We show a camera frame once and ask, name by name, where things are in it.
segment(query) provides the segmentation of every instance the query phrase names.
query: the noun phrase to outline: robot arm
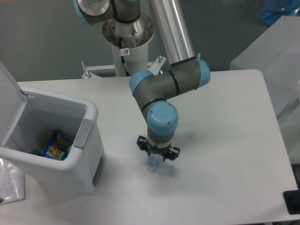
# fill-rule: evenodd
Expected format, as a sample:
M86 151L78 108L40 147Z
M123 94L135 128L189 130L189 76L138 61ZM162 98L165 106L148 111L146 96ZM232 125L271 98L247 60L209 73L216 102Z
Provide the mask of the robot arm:
M149 70L134 74L129 86L148 124L147 138L137 144L148 155L160 154L163 160L174 160L180 149L172 148L178 124L178 113L167 99L196 90L210 81L210 70L197 60L188 36L178 0L151 0L171 70L153 75Z
M171 65L171 70L154 75L148 69L148 51L143 46L151 40L154 25L151 19L141 14L139 0L74 0L79 17L83 22L94 24L104 21L103 34L106 40L119 49L128 47L138 52L124 59L114 59L116 74L119 64L125 66L132 94L147 122L148 136L138 138L141 150L155 153L163 160L174 160L180 149L172 148L172 138L178 124L178 113L168 99L198 89L210 81L210 70L203 60L196 59L179 0L150 0L154 9L162 40ZM146 60L140 60L147 53Z

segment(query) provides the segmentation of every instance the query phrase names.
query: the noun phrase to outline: white table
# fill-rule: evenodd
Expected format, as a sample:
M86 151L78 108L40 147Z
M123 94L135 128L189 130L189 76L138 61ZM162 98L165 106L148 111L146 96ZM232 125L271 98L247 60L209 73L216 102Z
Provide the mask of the white table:
M0 206L0 224L230 225L300 219L282 193L296 189L272 104L257 70L212 73L211 82L170 99L179 112L161 173L138 149L147 128L128 78L24 82L93 100L106 151L96 191L63 192L26 176L26 200Z

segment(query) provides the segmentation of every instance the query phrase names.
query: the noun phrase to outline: trash bin lid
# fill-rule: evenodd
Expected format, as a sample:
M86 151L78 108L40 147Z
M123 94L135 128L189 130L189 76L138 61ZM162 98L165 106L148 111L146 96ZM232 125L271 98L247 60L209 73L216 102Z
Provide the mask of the trash bin lid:
M0 146L5 146L26 103L23 90L0 62Z

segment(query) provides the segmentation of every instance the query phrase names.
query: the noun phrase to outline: plastic bottle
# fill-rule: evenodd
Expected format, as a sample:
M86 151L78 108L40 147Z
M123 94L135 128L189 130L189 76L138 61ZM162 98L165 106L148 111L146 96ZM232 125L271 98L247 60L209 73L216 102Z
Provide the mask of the plastic bottle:
M271 26L282 15L296 16L300 9L300 0L265 0L262 8L262 20Z
M149 155L148 163L151 170L161 170L163 167L163 157L152 152Z

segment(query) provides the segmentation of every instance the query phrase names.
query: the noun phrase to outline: blue snack package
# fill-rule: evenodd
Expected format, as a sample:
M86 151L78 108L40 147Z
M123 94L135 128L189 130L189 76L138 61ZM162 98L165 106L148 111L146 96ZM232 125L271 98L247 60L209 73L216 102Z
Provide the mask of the blue snack package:
M68 148L72 144L73 141L70 138L61 131L55 130L42 156L62 161L67 157Z

